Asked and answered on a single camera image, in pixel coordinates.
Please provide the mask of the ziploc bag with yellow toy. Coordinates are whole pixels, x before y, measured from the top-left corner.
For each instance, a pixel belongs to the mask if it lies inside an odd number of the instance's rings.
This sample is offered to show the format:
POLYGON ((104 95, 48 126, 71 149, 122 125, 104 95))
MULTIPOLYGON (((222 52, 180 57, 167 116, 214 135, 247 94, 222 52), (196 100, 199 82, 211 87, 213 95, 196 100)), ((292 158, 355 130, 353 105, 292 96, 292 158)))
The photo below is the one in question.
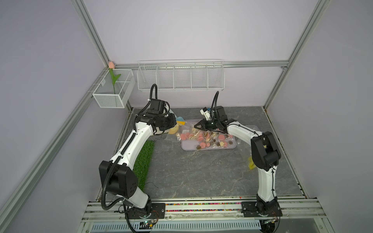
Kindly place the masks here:
POLYGON ((203 138, 203 131, 195 128, 197 120, 178 121, 177 125, 167 133, 166 140, 169 141, 199 141, 203 138))

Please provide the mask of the ziploc bag with small cookies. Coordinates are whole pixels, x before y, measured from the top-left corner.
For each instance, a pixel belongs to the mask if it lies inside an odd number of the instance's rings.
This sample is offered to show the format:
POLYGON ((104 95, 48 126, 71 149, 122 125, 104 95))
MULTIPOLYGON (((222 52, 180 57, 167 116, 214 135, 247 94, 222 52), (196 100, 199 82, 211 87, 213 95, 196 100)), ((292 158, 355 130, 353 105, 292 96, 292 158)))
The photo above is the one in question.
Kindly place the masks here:
POLYGON ((254 164, 253 158, 251 156, 248 158, 248 168, 249 170, 254 170, 256 168, 256 165, 254 164))

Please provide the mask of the clear ziploc bag of cookies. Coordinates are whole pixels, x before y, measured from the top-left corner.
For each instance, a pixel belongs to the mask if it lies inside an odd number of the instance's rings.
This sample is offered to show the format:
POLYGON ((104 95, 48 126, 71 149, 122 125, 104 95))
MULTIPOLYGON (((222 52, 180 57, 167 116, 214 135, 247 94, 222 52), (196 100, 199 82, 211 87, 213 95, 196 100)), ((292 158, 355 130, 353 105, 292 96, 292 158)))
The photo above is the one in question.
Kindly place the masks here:
POLYGON ((248 145, 251 145, 251 139, 254 137, 259 137, 263 134, 261 131, 257 131, 242 125, 238 125, 237 129, 239 130, 237 137, 248 145))

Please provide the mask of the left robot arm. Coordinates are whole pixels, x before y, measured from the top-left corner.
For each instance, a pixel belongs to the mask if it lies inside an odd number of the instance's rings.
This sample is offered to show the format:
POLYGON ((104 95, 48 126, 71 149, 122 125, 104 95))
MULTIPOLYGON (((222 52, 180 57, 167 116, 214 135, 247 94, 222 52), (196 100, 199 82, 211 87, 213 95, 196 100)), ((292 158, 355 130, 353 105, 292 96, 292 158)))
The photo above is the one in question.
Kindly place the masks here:
POLYGON ((135 116, 132 133, 109 161, 102 161, 99 165, 103 210, 123 202, 126 207, 150 213, 151 198, 139 187, 134 172, 135 162, 150 137, 167 133, 176 125, 176 116, 169 103, 158 98, 157 84, 153 84, 148 103, 135 116))

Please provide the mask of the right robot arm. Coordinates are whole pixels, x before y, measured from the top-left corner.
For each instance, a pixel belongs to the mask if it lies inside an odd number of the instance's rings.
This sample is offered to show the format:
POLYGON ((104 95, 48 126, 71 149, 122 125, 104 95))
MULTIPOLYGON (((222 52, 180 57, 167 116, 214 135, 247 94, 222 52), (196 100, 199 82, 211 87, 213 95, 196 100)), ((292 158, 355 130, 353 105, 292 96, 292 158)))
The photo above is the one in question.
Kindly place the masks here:
POLYGON ((282 217, 275 190, 275 177, 281 153, 273 133, 255 131, 229 119, 222 106, 217 105, 219 92, 214 95, 210 108, 201 110, 204 118, 194 128, 205 132, 229 134, 251 146, 252 161, 258 170, 258 192, 256 203, 243 204, 243 213, 256 213, 259 216, 282 217))

